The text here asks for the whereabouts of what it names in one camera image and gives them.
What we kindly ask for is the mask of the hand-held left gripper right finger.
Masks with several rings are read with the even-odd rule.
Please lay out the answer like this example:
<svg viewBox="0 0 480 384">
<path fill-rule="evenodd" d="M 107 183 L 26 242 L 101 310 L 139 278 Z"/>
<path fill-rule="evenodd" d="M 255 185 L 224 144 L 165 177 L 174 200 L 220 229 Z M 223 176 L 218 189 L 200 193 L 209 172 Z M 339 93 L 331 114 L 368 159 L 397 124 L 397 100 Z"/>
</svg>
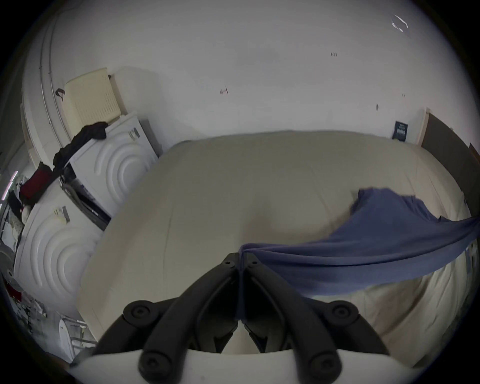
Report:
<svg viewBox="0 0 480 384">
<path fill-rule="evenodd" d="M 243 323 L 261 353 L 294 353 L 299 380 L 336 380 L 339 350 L 390 356 L 357 307 L 303 297 L 258 259 L 243 259 Z"/>
</svg>

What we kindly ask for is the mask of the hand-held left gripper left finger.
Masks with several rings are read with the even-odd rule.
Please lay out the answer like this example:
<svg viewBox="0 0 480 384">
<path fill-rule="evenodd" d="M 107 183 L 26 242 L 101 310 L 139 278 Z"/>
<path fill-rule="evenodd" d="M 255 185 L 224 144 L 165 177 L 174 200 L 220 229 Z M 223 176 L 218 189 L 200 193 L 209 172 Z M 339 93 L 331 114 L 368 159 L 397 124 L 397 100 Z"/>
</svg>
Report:
<svg viewBox="0 0 480 384">
<path fill-rule="evenodd" d="M 231 253 L 179 297 L 129 303 L 103 334 L 93 356 L 141 351 L 146 381 L 179 381 L 186 352 L 221 353 L 237 330 L 239 254 Z"/>
</svg>

